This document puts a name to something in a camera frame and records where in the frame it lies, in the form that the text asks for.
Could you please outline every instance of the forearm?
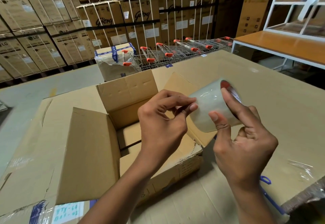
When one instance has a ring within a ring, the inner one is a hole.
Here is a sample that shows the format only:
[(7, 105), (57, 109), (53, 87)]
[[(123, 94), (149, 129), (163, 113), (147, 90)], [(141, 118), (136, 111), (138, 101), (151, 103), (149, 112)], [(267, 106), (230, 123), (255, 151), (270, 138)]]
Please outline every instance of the forearm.
[(259, 187), (245, 191), (231, 186), (231, 190), (237, 202), (240, 224), (276, 224)]
[(80, 224), (123, 224), (136, 206), (152, 173), (138, 158), (124, 175), (97, 201)]

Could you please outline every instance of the cardboard table surface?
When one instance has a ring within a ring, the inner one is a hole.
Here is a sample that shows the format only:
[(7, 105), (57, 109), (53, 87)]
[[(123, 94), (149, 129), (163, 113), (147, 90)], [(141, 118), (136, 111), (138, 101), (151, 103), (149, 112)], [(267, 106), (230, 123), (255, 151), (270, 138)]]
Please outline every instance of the cardboard table surface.
[[(279, 205), (290, 209), (298, 201), (307, 200), (302, 193), (311, 189), (311, 185), (315, 189), (321, 185), (325, 175), (323, 90), (223, 50), (179, 62), (169, 68), (153, 69), (158, 90), (166, 85), (174, 72), (198, 87), (223, 77), (237, 89), (245, 105), (256, 106), (264, 126), (279, 140), (279, 146), (263, 172), (272, 184), (262, 185)], [(96, 86), (90, 86), (43, 100), (0, 181), (0, 185), (6, 189), (15, 187), (20, 191), (19, 184), (13, 179), (16, 171), (25, 171), (17, 174), (26, 185), (23, 196), (21, 193), (19, 196), (21, 202), (15, 203), (14, 197), (12, 202), (0, 201), (2, 212), (10, 209), (10, 206), (19, 209), (15, 212), (15, 209), (12, 210), (16, 213), (14, 215), (0, 213), (0, 216), (3, 215), (0, 222), (6, 218), (6, 224), (28, 223), (35, 203), (42, 199), (49, 201), (47, 212), (42, 213), (43, 218), (51, 220), (54, 207), (50, 206), (55, 204), (72, 109), (77, 107), (105, 113), (103, 103), (97, 96)], [(232, 137), (237, 135), (240, 127), (232, 128)], [(203, 158), (204, 164), (198, 173), (177, 184), (175, 187), (179, 190), (168, 192), (136, 209), (131, 217), (132, 223), (237, 223), (234, 198), (215, 163), (211, 143), (204, 149)], [(40, 165), (42, 160), (56, 165), (54, 170), (49, 171)], [(312, 166), (309, 168), (310, 174), (289, 164), (288, 160)], [(30, 176), (27, 170), (35, 168), (43, 173), (35, 172)], [(28, 184), (35, 185), (35, 188), (27, 189)], [(46, 193), (38, 192), (42, 185)], [(10, 199), (10, 196), (0, 190), (1, 198)], [(89, 201), (82, 206), (87, 211)]]
[(236, 37), (235, 41), (325, 65), (324, 42), (266, 31)]

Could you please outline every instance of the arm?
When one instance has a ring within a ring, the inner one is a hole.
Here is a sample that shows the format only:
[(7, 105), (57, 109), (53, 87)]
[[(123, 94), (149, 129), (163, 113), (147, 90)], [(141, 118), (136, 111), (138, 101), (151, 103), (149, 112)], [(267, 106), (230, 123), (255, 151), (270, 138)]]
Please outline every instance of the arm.
[[(193, 104), (195, 101), (181, 93), (162, 90), (139, 108), (141, 151), (79, 224), (123, 224), (128, 221), (150, 178), (179, 147), (187, 132), (186, 117), (198, 108)], [(173, 119), (165, 115), (167, 110), (173, 111)]]
[(229, 109), (244, 125), (232, 141), (227, 119), (216, 111), (209, 112), (218, 130), (213, 151), (236, 199), (239, 222), (276, 224), (259, 179), (278, 140), (262, 125), (255, 107), (242, 105), (225, 88), (221, 92)]

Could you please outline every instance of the roll of tape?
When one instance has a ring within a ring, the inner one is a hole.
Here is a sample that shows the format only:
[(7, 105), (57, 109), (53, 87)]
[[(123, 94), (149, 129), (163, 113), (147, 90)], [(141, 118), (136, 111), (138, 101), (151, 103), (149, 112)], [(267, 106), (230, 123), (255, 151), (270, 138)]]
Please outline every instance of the roll of tape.
[(226, 105), (222, 97), (221, 88), (226, 88), (239, 102), (241, 102), (237, 91), (223, 78), (219, 78), (217, 81), (210, 83), (189, 96), (196, 97), (196, 103), (199, 106), (196, 111), (190, 114), (190, 118), (202, 132), (217, 130), (208, 114), (213, 110), (224, 115), (228, 119), (230, 126), (241, 124)]

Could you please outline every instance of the person's left hand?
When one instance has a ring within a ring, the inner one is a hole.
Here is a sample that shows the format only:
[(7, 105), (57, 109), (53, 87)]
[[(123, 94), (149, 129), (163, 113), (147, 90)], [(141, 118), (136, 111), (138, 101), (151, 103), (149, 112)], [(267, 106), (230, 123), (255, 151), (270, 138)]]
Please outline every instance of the person's left hand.
[[(138, 109), (141, 127), (141, 151), (146, 168), (154, 174), (179, 147), (187, 132), (186, 117), (198, 108), (196, 98), (162, 90)], [(170, 110), (175, 115), (168, 118)]]

